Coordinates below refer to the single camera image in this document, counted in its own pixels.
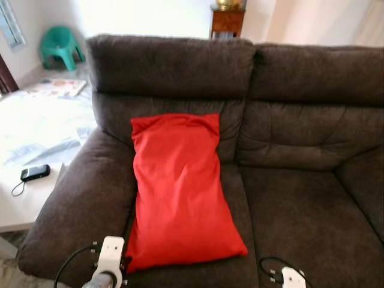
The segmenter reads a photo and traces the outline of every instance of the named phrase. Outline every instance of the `black phone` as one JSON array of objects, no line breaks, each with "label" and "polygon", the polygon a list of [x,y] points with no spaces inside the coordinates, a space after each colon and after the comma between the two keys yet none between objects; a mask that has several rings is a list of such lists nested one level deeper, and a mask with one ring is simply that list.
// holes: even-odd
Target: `black phone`
[{"label": "black phone", "polygon": [[48,176],[49,172],[50,172],[50,167],[49,165],[46,165],[46,164],[27,168],[22,170],[20,180],[23,182],[27,182],[33,179],[38,179],[41,177]]}]

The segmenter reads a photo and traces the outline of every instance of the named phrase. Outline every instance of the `black cable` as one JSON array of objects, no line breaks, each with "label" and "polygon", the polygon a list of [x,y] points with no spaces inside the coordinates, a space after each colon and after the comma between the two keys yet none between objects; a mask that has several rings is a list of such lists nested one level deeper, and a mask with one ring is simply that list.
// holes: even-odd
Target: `black cable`
[{"label": "black cable", "polygon": [[[19,194],[14,194],[13,191],[14,191],[18,186],[20,186],[22,183],[24,183],[24,184],[23,184],[23,190],[22,190]],[[22,181],[22,182],[18,183],[15,187],[13,187],[13,189],[12,189],[12,191],[11,191],[11,195],[12,195],[13,197],[20,196],[20,195],[23,194],[23,192],[24,192],[24,187],[25,187],[25,181]]]},{"label": "black cable", "polygon": [[261,258],[259,260],[259,266],[260,266],[260,269],[262,270],[262,272],[270,277],[272,277],[274,279],[274,275],[273,273],[270,273],[268,272],[267,270],[265,270],[265,268],[263,267],[263,262],[265,261],[269,261],[269,260],[273,260],[273,261],[276,261],[276,262],[280,262],[284,265],[286,265],[287,267],[289,268],[292,268],[293,270],[295,270],[298,274],[301,275],[301,277],[305,280],[305,282],[311,287],[311,288],[314,288],[314,286],[304,277],[304,275],[301,274],[300,270],[295,268],[293,265],[291,265],[290,263],[288,263],[287,261],[279,258],[279,257],[274,257],[274,256],[270,256],[270,257],[264,257],[264,258]]},{"label": "black cable", "polygon": [[86,250],[92,250],[92,249],[95,249],[97,247],[97,245],[92,245],[92,246],[87,246],[87,247],[83,247],[81,249],[78,249],[76,252],[74,252],[65,262],[64,264],[61,266],[56,278],[55,278],[55,282],[53,284],[53,288],[57,288],[58,287],[58,282],[59,282],[59,279],[60,279],[60,276],[62,274],[62,272],[64,271],[65,267],[67,267],[67,265],[71,262],[71,260],[78,254],[86,251]]}]

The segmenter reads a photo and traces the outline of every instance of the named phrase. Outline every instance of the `white table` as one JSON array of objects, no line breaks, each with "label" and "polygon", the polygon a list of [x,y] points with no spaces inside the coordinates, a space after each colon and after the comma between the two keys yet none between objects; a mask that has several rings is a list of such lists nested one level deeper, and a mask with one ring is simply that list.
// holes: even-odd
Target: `white table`
[{"label": "white table", "polygon": [[[65,170],[62,163],[49,166],[49,176],[26,182],[23,194],[17,197],[11,195],[11,190],[20,183],[20,174],[25,167],[0,168],[0,233],[27,230],[35,223],[58,177]],[[22,185],[16,188],[15,194],[21,189]],[[17,248],[0,237],[0,258],[13,259],[16,253]]]}]

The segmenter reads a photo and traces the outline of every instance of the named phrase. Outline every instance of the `sofa backrest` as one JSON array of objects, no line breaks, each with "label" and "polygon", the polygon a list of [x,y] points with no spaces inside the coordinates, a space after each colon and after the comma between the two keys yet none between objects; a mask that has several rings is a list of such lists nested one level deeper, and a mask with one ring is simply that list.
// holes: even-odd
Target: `sofa backrest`
[{"label": "sofa backrest", "polygon": [[218,155],[233,160],[253,70],[250,42],[101,35],[87,45],[104,131],[132,145],[133,117],[220,113]]},{"label": "sofa backrest", "polygon": [[383,144],[383,49],[256,46],[235,160],[332,170]]}]

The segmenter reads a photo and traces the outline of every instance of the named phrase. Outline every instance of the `green chair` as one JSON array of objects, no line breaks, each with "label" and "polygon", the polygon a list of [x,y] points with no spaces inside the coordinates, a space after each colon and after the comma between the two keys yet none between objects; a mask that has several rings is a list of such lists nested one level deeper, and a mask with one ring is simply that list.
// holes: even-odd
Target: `green chair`
[{"label": "green chair", "polygon": [[67,27],[53,27],[44,36],[41,42],[41,53],[43,54],[44,66],[51,68],[50,57],[61,57],[65,66],[70,71],[76,70],[73,52],[79,54],[80,60],[84,62],[84,54],[80,49],[75,37]]}]

